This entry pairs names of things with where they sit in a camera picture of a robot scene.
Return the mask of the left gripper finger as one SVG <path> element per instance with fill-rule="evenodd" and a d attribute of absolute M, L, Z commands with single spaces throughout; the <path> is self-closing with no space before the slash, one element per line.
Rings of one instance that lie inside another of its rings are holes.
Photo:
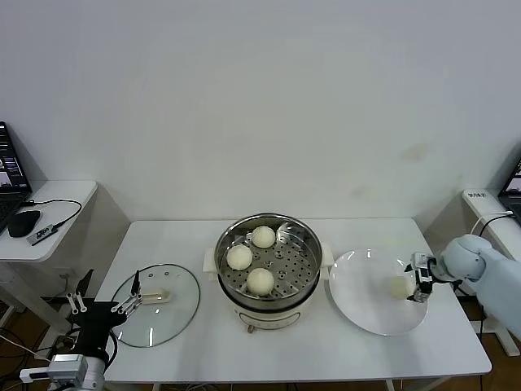
<path fill-rule="evenodd" d="M 142 304 L 141 284 L 139 275 L 140 271 L 137 270 L 132 280 L 130 294 L 123 301 L 118 302 L 111 308 L 112 313 L 130 316 Z"/>
<path fill-rule="evenodd" d="M 67 294 L 68 303 L 73 314 L 85 313 L 87 311 L 84 298 L 93 273 L 94 270 L 89 269 L 85 276 L 77 283 L 75 290 Z"/>

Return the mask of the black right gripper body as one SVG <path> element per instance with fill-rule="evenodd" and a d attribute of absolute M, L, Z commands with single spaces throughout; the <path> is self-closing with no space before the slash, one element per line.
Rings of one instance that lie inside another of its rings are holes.
<path fill-rule="evenodd" d="M 416 288 L 415 297 L 429 297 L 432 293 L 433 278 L 427 267 L 419 267 L 415 270 Z"/>

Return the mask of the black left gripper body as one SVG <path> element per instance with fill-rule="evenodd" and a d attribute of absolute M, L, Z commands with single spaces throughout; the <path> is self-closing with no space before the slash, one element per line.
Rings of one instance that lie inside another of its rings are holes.
<path fill-rule="evenodd" d="M 80 328 L 77 340 L 72 349 L 73 354 L 86 357 L 107 358 L 106 351 L 110 331 L 125 322 L 125 314 L 118 310 L 112 312 L 114 301 L 93 301 L 86 312 L 72 316 L 74 323 Z"/>

